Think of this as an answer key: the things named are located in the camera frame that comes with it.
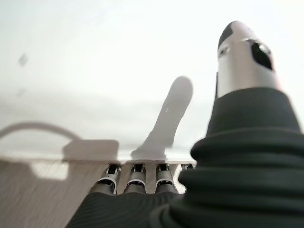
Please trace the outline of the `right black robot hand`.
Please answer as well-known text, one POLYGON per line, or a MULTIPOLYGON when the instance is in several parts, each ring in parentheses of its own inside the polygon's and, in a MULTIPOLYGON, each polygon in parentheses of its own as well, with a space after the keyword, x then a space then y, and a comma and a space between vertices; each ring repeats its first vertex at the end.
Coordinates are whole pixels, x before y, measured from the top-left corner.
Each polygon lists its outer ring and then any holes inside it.
POLYGON ((69 228, 301 228, 304 135, 276 77, 269 48, 240 21, 218 42, 218 71, 205 138, 184 164, 179 194, 171 169, 156 164, 153 194, 136 163, 122 194, 121 166, 110 164, 69 228))

